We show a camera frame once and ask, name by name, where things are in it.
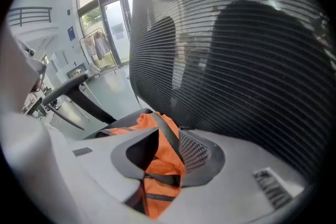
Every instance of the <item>black mesh backrest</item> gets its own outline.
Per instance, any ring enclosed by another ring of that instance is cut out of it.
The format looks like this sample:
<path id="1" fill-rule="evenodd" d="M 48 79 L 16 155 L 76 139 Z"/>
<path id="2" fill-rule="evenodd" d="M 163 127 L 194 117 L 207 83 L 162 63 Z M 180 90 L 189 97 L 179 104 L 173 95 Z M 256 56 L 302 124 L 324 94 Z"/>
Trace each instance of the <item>black mesh backrest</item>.
<path id="1" fill-rule="evenodd" d="M 186 126 L 317 173 L 335 124 L 334 39 L 316 0 L 134 0 L 130 80 Z"/>

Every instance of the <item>orange cloth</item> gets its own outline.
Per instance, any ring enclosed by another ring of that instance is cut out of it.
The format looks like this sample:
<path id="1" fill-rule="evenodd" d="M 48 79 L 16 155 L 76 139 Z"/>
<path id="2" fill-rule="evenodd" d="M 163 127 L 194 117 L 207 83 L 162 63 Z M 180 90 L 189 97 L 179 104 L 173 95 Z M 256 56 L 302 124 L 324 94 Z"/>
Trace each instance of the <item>orange cloth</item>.
<path id="1" fill-rule="evenodd" d="M 173 122 L 173 120 L 166 115 L 161 116 L 162 119 L 169 125 L 174 134 L 179 137 L 179 128 Z M 157 127 L 157 123 L 151 114 L 141 114 L 136 121 L 138 124 L 131 126 L 129 128 L 133 130 L 140 130 L 144 128 Z M 113 128 L 110 131 L 114 134 L 126 134 L 130 131 Z M 156 151 L 155 156 L 157 159 L 153 160 L 149 167 L 147 168 L 147 173 L 154 173 L 160 175 L 180 175 L 181 178 L 185 175 L 185 166 L 175 153 L 175 151 L 170 146 L 168 140 L 159 129 L 159 146 Z M 166 184 L 163 184 L 155 179 L 145 178 L 144 179 L 144 188 L 147 194 L 159 194 L 165 196 L 176 197 L 181 188 L 172 187 Z M 170 202 L 147 199 L 147 207 L 149 212 L 149 217 L 156 219 L 168 206 Z"/>

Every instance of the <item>black railing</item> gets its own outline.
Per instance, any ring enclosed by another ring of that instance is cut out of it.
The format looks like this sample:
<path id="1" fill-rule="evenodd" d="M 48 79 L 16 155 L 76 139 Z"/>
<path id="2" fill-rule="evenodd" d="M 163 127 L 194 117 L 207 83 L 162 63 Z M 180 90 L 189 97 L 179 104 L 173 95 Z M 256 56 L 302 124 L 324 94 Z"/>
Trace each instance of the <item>black railing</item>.
<path id="1" fill-rule="evenodd" d="M 50 22 L 50 7 L 20 7 L 11 8 L 8 12 L 8 22 L 10 26 L 34 23 Z"/>

